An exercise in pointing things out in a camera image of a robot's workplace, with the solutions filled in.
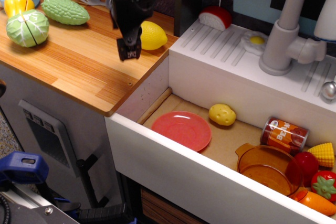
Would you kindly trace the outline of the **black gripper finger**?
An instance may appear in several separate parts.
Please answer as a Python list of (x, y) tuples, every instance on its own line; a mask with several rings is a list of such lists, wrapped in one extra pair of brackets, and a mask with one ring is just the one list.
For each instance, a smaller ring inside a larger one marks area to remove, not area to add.
[(135, 45), (128, 46), (122, 38), (117, 39), (117, 48), (121, 61), (139, 59), (141, 55), (141, 39), (138, 38)]

